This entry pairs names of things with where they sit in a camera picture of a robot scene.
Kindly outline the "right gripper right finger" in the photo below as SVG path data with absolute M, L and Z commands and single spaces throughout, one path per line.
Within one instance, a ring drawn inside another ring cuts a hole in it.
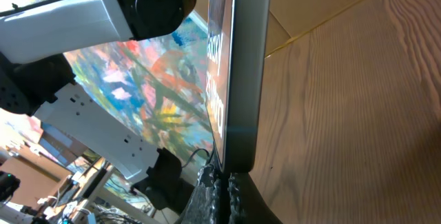
M 268 208 L 249 174 L 231 174 L 228 192 L 229 224 L 282 223 Z

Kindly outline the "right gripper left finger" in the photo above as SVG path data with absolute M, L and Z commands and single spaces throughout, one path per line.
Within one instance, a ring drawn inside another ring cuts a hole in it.
M 213 164 L 198 171 L 196 186 L 175 224 L 216 224 L 219 220 L 221 180 Z

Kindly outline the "Samsung Galaxy smartphone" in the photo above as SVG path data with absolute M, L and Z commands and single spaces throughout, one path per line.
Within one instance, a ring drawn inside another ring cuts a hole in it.
M 269 0 L 209 0 L 205 105 L 221 172 L 256 154 Z

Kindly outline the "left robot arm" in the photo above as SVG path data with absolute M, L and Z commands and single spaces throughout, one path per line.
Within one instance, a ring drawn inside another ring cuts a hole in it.
M 157 209 L 193 185 L 172 145 L 203 133 L 196 0 L 45 0 L 1 13 L 1 108 L 34 116 L 108 160 Z

